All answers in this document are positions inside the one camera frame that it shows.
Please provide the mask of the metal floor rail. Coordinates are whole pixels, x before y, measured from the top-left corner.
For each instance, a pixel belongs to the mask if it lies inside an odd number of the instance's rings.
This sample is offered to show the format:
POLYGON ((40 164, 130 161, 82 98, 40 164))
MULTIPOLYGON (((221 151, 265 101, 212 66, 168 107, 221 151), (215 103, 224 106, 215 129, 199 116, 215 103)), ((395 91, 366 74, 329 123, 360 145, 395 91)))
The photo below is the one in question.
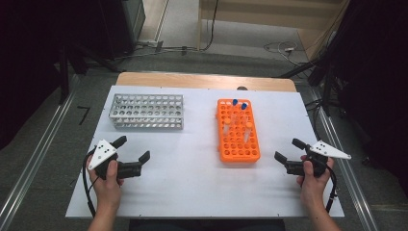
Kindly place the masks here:
MULTIPOLYGON (((315 135, 334 147, 349 153, 345 149, 345 140, 341 138, 342 126, 336 119, 337 110, 327 116, 322 110, 315 110, 311 121, 315 135)), ((353 161, 337 159, 335 161, 335 173, 338 179, 338 193, 344 210, 343 218, 335 218, 335 222, 342 231, 379 231, 377 222, 372 214, 370 205, 364 195, 363 189, 358 182, 357 173, 352 167, 353 161)))
POLYGON ((21 202, 29 190, 38 169, 41 166, 42 161, 45 158, 47 151, 64 120, 80 83, 80 76, 74 74, 69 81, 70 93, 67 95, 66 100, 57 107, 45 131, 43 132, 36 149, 33 151, 28 163, 25 165, 17 178, 16 183, 11 188, 6 197, 5 203, 1 206, 0 231, 7 231, 9 229, 21 202))

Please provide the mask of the black metal stand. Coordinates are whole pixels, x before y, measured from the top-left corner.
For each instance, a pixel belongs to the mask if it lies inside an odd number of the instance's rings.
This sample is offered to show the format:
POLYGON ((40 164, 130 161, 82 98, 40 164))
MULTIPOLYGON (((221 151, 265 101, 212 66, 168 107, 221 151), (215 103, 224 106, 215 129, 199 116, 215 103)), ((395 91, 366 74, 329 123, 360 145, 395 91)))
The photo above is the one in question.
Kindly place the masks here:
POLYGON ((121 73, 121 70, 119 70, 116 66, 110 64, 108 61, 98 56, 95 52, 91 51, 79 42, 67 40, 63 41, 59 47, 61 88, 60 104, 63 104, 70 94, 68 65, 71 64, 76 73, 86 74, 88 71, 88 66, 84 60, 85 57, 91 58, 112 72, 121 73))

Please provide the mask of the orange test tube rack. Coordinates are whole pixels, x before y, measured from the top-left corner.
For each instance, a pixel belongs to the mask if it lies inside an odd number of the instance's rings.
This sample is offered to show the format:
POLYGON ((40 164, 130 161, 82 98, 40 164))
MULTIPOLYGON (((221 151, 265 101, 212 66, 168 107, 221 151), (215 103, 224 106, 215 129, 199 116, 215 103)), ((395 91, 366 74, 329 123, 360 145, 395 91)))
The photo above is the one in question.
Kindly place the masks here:
POLYGON ((238 99, 235 111, 232 111, 232 101, 237 98, 221 98, 217 101, 217 132, 218 132, 218 152, 223 163, 256 163, 261 157, 258 142, 257 130, 252 104, 248 99, 238 99), (242 103, 247 104, 245 115, 241 112, 242 103), (237 113, 238 124, 231 122, 229 134, 223 135, 224 119, 230 118, 231 114, 237 113), (253 128, 248 142, 243 141, 246 122, 252 122, 253 128))

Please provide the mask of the wooden table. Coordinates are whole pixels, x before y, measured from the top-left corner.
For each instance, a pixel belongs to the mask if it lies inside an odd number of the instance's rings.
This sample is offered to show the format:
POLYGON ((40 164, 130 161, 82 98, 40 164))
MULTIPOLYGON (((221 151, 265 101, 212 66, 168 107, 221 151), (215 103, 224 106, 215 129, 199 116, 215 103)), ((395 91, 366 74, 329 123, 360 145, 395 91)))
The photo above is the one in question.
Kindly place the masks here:
POLYGON ((218 90, 237 90, 245 87, 248 90, 256 91, 296 92, 295 84, 291 79, 210 74, 122 72, 118 75, 116 84, 118 86, 218 90))

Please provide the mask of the person's right hand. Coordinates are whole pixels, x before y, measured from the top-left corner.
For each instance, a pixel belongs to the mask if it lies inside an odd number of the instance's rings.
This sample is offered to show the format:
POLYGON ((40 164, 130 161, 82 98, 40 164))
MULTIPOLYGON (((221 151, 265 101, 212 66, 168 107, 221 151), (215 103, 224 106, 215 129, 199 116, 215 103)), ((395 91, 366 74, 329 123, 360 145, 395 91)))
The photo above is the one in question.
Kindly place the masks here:
POLYGON ((304 175, 296 178, 296 183, 301 187, 300 200, 308 208, 325 208, 323 193, 326 184, 330 179, 330 170, 326 169, 320 176, 314 174, 314 167, 311 161, 303 163, 304 175))

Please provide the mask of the black tripod stand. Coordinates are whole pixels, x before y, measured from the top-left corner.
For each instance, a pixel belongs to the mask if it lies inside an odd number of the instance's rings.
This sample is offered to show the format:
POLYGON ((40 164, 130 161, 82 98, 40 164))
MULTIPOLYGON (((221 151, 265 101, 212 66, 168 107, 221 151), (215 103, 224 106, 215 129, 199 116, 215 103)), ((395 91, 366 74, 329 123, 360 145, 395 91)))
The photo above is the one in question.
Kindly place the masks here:
POLYGON ((334 84, 333 66, 330 63, 329 58, 316 58, 311 60, 307 64, 301 64, 282 75, 280 78, 289 79, 294 75, 312 68, 312 73, 307 77, 307 82, 311 87, 317 87, 320 83, 323 83, 323 94, 320 101, 320 105, 323 108, 325 114, 330 116, 330 107, 337 107, 338 103, 333 102, 331 97, 331 90, 334 84))

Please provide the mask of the person's left hand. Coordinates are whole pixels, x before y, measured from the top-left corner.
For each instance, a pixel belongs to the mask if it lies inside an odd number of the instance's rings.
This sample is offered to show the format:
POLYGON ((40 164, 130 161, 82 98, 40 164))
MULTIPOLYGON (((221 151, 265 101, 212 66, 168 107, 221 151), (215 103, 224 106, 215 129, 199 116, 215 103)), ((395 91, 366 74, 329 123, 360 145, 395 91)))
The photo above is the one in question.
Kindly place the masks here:
POLYGON ((108 164, 105 180, 97 178, 95 170, 88 170, 89 180, 93 183, 93 188, 97 197, 97 211, 116 211, 120 205, 121 186, 123 179, 117 177, 118 162, 112 160, 108 164))

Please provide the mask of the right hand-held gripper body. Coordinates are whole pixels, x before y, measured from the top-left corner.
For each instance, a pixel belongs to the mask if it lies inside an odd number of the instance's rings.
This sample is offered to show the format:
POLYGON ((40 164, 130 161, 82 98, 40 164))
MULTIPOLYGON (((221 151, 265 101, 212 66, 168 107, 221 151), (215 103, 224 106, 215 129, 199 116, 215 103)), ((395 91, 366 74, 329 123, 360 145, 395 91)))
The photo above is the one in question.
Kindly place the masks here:
MULTIPOLYGON (((314 174, 316 177, 320 177, 327 169, 328 158, 338 158, 350 160, 351 156, 343 151, 333 147, 332 145, 318 141, 317 143, 310 145, 309 150, 306 151, 306 160, 311 161, 314 167, 314 174)), ((288 174, 292 175, 304 175, 303 163, 295 161, 287 161, 285 168, 288 174)))

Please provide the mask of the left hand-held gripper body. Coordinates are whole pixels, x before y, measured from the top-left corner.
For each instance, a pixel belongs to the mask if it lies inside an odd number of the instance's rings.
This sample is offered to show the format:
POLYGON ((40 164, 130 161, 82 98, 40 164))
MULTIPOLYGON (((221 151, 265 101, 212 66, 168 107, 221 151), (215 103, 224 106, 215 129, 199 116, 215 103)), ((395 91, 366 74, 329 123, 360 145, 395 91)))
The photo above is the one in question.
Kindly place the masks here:
MULTIPOLYGON (((111 142, 100 140, 93 150, 88 169, 94 169, 96 175, 105 180, 109 162, 117 159, 117 150, 118 148, 114 148, 111 142)), ((141 176, 141 167, 139 161, 133 163, 118 162, 117 177, 119 179, 139 177, 141 176)))

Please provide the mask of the dark grey cabinet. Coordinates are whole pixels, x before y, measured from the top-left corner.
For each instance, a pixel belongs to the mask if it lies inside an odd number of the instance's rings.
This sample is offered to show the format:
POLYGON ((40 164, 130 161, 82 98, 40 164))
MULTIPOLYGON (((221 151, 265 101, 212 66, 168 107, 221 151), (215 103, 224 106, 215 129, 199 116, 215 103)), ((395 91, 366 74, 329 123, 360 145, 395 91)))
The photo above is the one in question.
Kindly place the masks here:
POLYGON ((134 51, 146 19, 142 0, 99 0, 108 58, 134 51))

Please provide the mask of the white board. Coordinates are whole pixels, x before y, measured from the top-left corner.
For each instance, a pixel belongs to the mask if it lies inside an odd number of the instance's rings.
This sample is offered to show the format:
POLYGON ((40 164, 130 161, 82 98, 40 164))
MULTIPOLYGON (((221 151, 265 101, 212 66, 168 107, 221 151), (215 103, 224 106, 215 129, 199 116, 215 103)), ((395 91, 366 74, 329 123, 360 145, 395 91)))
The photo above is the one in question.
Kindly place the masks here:
POLYGON ((303 154, 293 139, 316 141, 297 92, 200 90, 113 86, 117 93, 176 94, 184 97, 181 130, 115 128, 105 103, 93 138, 127 138, 118 150, 122 162, 144 152, 150 160, 139 177, 125 181, 118 215, 126 218, 295 218, 306 212, 300 188, 274 154, 290 160, 303 154), (217 152, 217 101, 243 98, 252 103, 261 157, 254 164, 232 164, 217 152))

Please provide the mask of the metal test tube rack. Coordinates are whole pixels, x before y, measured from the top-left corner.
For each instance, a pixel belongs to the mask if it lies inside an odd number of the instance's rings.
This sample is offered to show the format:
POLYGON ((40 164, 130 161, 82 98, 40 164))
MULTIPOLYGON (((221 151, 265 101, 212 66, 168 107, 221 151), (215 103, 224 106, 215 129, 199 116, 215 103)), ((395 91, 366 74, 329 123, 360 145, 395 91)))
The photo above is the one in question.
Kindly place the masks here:
POLYGON ((181 130, 184 128, 184 96, 116 93, 109 119, 115 127, 181 130))

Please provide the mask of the black curtain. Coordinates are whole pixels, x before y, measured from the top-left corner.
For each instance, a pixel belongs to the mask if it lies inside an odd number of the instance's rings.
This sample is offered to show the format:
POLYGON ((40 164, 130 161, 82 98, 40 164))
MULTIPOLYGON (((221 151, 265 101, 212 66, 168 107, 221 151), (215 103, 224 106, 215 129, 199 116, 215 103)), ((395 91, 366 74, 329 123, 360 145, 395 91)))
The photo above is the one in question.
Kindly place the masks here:
POLYGON ((408 194, 408 0, 350 0, 324 61, 366 153, 408 194))

